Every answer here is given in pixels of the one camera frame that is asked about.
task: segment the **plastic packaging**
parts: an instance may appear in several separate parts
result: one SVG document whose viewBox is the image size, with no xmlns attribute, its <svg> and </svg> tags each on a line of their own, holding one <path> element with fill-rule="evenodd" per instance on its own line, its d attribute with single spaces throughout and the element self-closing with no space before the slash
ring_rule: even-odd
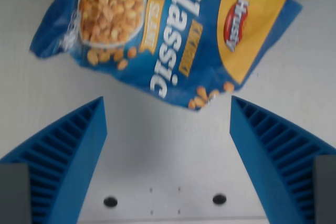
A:
<svg viewBox="0 0 336 224">
<path fill-rule="evenodd" d="M 293 0 L 55 0 L 31 44 L 192 110 L 239 90 L 300 12 Z"/>
</svg>

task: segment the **peanut image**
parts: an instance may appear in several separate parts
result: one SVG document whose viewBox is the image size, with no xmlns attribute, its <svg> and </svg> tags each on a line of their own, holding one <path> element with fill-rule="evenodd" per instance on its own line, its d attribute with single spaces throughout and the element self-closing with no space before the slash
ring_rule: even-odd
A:
<svg viewBox="0 0 336 224">
<path fill-rule="evenodd" d="M 137 56 L 137 53 L 136 53 L 136 47 L 131 47 L 128 52 L 127 52 L 127 57 L 129 59 L 133 59 Z"/>
<path fill-rule="evenodd" d="M 94 49 L 90 49 L 88 51 L 88 62 L 93 65 L 93 66 L 96 66 L 99 62 L 99 59 L 98 59 L 98 54 L 97 52 L 94 50 Z"/>
<path fill-rule="evenodd" d="M 199 86 L 197 88 L 197 94 L 203 99 L 203 101 L 207 102 L 208 101 L 208 96 L 206 94 L 206 90 L 205 90 L 205 87 L 203 86 Z"/>
<path fill-rule="evenodd" d="M 101 52 L 98 54 L 99 62 L 106 63 L 110 60 L 111 55 L 108 52 Z"/>
<path fill-rule="evenodd" d="M 196 104 L 195 104 L 195 101 L 193 99 L 191 99 L 189 101 L 188 108 L 191 109 L 191 110 L 196 109 Z"/>
<path fill-rule="evenodd" d="M 202 108 L 205 106 L 205 102 L 200 97 L 195 97 L 194 102 L 195 102 L 196 107 L 198 108 Z"/>
<path fill-rule="evenodd" d="M 124 49 L 117 49 L 113 55 L 113 60 L 114 61 L 119 61 L 124 57 Z"/>
<path fill-rule="evenodd" d="M 126 43 L 141 27 L 145 0 L 80 0 L 81 39 L 100 44 Z"/>
<path fill-rule="evenodd" d="M 233 93 L 235 91 L 235 86 L 232 82 L 226 81 L 223 85 L 223 88 L 226 92 Z"/>
<path fill-rule="evenodd" d="M 122 59 L 121 61 L 119 61 L 118 65 L 117 65 L 117 69 L 118 70 L 124 70 L 128 65 L 128 61 L 126 59 Z"/>
</svg>

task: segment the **bowl of peanuts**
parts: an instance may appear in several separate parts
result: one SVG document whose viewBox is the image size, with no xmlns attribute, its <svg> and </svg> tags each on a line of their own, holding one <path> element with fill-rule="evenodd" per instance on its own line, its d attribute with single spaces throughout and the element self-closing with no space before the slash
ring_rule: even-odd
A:
<svg viewBox="0 0 336 224">
<path fill-rule="evenodd" d="M 116 48 L 143 26 L 146 0 L 79 0 L 80 38 L 95 48 Z"/>
</svg>

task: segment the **white surface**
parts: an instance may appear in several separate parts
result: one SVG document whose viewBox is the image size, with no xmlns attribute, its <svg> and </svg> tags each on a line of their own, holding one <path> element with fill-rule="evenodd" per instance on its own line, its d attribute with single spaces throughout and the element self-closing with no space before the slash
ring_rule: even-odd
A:
<svg viewBox="0 0 336 224">
<path fill-rule="evenodd" d="M 68 55 L 37 60 L 29 45 L 51 1 L 0 0 L 0 156 L 103 95 L 109 135 L 80 222 L 189 217 L 267 222 L 229 136 L 230 97 L 192 113 L 79 68 Z M 336 145 L 336 0 L 298 1 L 303 11 L 237 95 Z M 227 196 L 223 207 L 212 204 L 217 192 Z M 102 204 L 108 195 L 119 200 L 114 210 Z"/>
</svg>

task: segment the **ribbed blue plastic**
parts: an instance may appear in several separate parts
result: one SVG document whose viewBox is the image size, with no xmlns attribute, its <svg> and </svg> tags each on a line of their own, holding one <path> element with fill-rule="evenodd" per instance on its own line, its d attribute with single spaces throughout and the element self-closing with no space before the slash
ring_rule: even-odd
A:
<svg viewBox="0 0 336 224">
<path fill-rule="evenodd" d="M 238 97 L 232 97 L 230 134 L 269 222 L 314 223 L 313 159 L 336 149 Z"/>
<path fill-rule="evenodd" d="M 33 224 L 75 224 L 107 136 L 100 97 L 47 126 L 0 163 L 29 166 Z"/>
</svg>

